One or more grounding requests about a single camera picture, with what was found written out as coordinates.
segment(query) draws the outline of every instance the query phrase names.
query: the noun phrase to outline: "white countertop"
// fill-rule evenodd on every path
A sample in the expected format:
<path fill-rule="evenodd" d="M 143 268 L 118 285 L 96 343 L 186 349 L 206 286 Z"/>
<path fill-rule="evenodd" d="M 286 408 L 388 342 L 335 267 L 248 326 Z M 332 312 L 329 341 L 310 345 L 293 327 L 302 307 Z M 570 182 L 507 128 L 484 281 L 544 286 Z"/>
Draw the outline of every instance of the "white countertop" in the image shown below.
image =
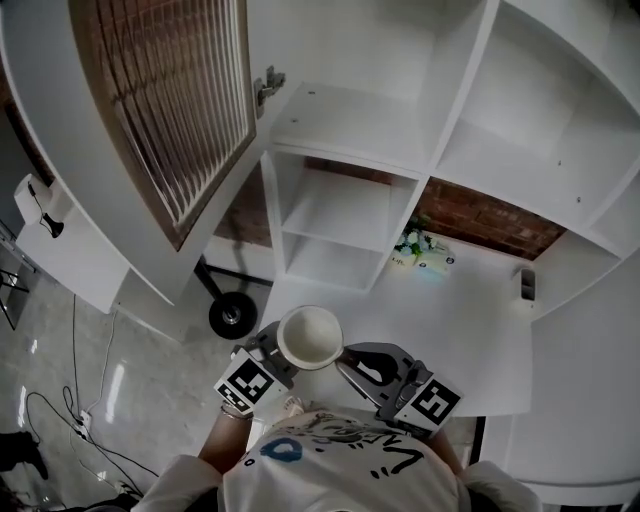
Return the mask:
<path fill-rule="evenodd" d="M 452 240 L 451 275 L 430 281 L 417 269 L 387 265 L 369 294 L 276 279 L 261 327 L 292 308 L 318 305 L 340 321 L 345 344 L 396 343 L 465 397 L 456 416 L 527 412 L 531 406 L 530 319 L 511 307 L 509 281 L 526 262 Z M 335 365 L 301 371 L 294 393 L 345 407 L 373 405 L 339 375 Z"/>
<path fill-rule="evenodd" d="M 109 313 L 129 265 L 80 210 L 73 205 L 56 208 L 54 202 L 69 200 L 62 195 L 57 182 L 51 189 L 49 212 L 56 221 L 60 220 L 56 213 L 64 212 L 62 233 L 53 238 L 40 224 L 25 225 L 16 245 L 60 284 L 103 313 Z"/>

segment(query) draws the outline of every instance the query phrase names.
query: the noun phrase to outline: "brick wall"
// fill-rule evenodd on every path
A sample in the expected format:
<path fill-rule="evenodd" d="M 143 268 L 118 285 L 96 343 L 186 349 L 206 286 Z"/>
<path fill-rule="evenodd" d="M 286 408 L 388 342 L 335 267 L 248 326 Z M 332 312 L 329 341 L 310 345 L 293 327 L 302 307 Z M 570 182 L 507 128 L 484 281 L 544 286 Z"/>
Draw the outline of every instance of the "brick wall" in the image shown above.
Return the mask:
<path fill-rule="evenodd" d="M 271 232 L 260 164 L 251 171 L 214 233 L 216 236 L 271 247 Z"/>
<path fill-rule="evenodd" d="M 4 73 L 2 61 L 0 61 L 0 106 L 9 117 L 9 121 L 20 140 L 20 144 L 25 150 L 25 153 L 27 153 L 27 156 L 29 157 L 29 160 L 31 160 L 36 172 L 40 175 L 42 181 L 46 185 L 49 185 L 53 180 L 55 180 L 55 177 L 47 163 L 44 161 L 44 158 L 40 155 L 40 151 L 38 150 L 35 142 L 33 142 L 33 139 L 29 134 L 29 130 L 27 130 L 27 127 L 20 116 L 18 107 L 16 106 L 15 101 L 13 101 L 13 95 L 11 94 L 11 89 L 9 88 L 9 83 L 7 82 L 7 77 Z"/>
<path fill-rule="evenodd" d="M 355 178 L 389 184 L 385 172 L 318 158 L 306 166 Z M 444 180 L 431 178 L 414 215 L 429 217 L 427 229 L 496 251 L 534 260 L 565 229 L 512 204 Z M 264 187 L 259 168 L 254 170 L 229 207 L 216 235 L 271 247 Z"/>
<path fill-rule="evenodd" d="M 430 178 L 414 215 L 427 229 L 496 251 L 534 260 L 566 229 L 534 213 L 448 181 Z"/>

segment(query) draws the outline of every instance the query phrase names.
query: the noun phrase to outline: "power strip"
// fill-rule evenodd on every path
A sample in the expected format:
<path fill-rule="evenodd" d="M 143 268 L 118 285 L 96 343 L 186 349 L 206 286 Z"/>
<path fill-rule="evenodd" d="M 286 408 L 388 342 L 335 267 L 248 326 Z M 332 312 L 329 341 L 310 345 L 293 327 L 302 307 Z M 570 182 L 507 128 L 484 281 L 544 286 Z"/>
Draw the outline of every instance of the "power strip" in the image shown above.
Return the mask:
<path fill-rule="evenodd" d="M 77 425 L 73 426 L 76 434 L 85 441 L 89 441 L 89 432 L 91 432 L 91 415 L 86 411 L 80 411 L 80 419 Z"/>

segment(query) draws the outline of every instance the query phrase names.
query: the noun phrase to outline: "white bowl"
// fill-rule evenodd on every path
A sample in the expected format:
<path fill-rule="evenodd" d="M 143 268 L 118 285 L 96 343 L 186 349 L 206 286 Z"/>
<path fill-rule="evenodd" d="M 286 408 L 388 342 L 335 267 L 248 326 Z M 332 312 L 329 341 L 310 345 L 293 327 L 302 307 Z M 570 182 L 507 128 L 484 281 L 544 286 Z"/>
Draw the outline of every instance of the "white bowl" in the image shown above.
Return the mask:
<path fill-rule="evenodd" d="M 302 370 L 329 366 L 342 354 L 344 337 L 333 313 L 318 306 L 289 311 L 278 325 L 278 348 Z"/>

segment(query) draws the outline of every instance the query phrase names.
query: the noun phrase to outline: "cabinet door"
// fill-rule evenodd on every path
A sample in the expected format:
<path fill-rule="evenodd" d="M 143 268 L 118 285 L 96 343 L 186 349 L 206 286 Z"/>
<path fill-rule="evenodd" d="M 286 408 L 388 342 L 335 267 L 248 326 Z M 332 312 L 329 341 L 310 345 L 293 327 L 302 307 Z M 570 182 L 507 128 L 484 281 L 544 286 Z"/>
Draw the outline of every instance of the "cabinet door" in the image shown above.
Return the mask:
<path fill-rule="evenodd" d="M 215 227 L 258 162 L 269 128 L 289 95 L 285 85 L 267 101 L 264 115 L 255 118 L 252 84 L 258 77 L 265 80 L 268 66 L 277 66 L 268 55 L 270 3 L 270 0 L 7 0 L 2 3 L 5 71 L 42 155 L 98 231 L 131 268 L 169 302 L 180 296 Z M 77 23 L 75 10 L 79 4 L 100 4 L 103 8 L 97 25 L 100 30 L 93 33 L 94 37 L 104 38 L 102 46 L 98 44 L 100 50 L 94 60 L 95 69 L 104 73 L 100 78 L 87 67 L 95 55 L 82 44 L 82 24 Z M 149 18 L 148 13 L 143 12 L 145 9 L 157 12 Z M 131 22 L 137 15 L 141 16 L 138 25 Z M 171 16 L 179 20 L 173 25 L 176 32 L 160 36 L 156 33 L 160 42 L 150 43 L 151 50 L 145 53 L 143 50 L 149 48 L 141 40 L 149 28 L 149 19 L 159 23 L 155 28 L 160 27 L 162 32 L 172 26 L 170 20 L 167 21 Z M 113 37 L 105 36 L 109 30 L 115 34 Z M 197 54 L 200 50 L 194 39 L 206 38 L 207 34 L 213 43 L 209 42 L 203 53 Z M 191 57 L 188 56 L 190 49 L 194 51 Z M 116 58 L 109 56 L 109 52 L 116 54 Z M 243 68 L 241 57 L 247 52 L 249 62 Z M 146 61 L 145 68 L 133 61 L 136 58 L 150 60 Z M 205 58 L 217 59 L 217 64 L 212 65 L 221 66 L 221 70 L 235 71 L 236 82 L 221 80 L 216 89 L 216 83 L 202 80 L 202 76 L 198 78 L 198 72 L 190 66 Z M 169 62 L 170 69 L 159 69 L 156 75 L 164 82 L 136 96 L 133 90 L 147 87 L 149 81 L 155 79 L 155 75 L 150 76 L 153 75 L 150 70 L 161 68 L 163 60 L 165 64 Z M 211 76 L 219 78 L 216 73 Z M 106 101 L 96 93 L 100 79 L 104 79 L 103 91 L 109 93 L 111 87 L 112 94 L 107 94 Z M 233 88 L 234 84 L 235 96 L 224 89 Z M 194 94 L 190 102 L 179 101 L 188 94 L 185 89 Z M 120 94 L 119 98 L 113 94 L 114 90 Z M 178 103 L 167 100 L 172 95 Z M 202 97 L 214 107 L 202 103 Z M 237 104 L 243 99 L 247 100 L 244 111 L 242 105 Z M 237 117 L 234 125 L 230 121 L 232 116 L 215 117 L 217 109 L 231 108 L 234 101 L 236 112 L 244 112 L 244 120 Z M 207 109 L 214 112 L 209 121 Z M 154 119 L 149 110 L 155 110 Z M 225 119 L 231 123 L 226 131 L 222 126 Z M 206 126 L 204 131 L 194 128 L 198 120 Z M 174 134 L 168 144 L 162 135 L 171 129 Z M 225 151 L 217 155 L 211 146 L 202 150 L 202 140 L 194 140 L 209 137 L 215 149 L 215 142 L 233 129 L 239 134 L 237 144 L 223 147 Z M 194 149 L 204 154 L 195 154 Z M 222 160 L 218 169 L 222 174 L 209 188 L 207 179 L 212 178 L 206 174 L 211 170 L 206 164 L 207 151 L 209 162 L 216 158 Z M 202 168 L 190 168 L 190 163 L 196 161 L 204 162 Z M 144 172 L 132 172 L 132 166 L 136 165 Z"/>

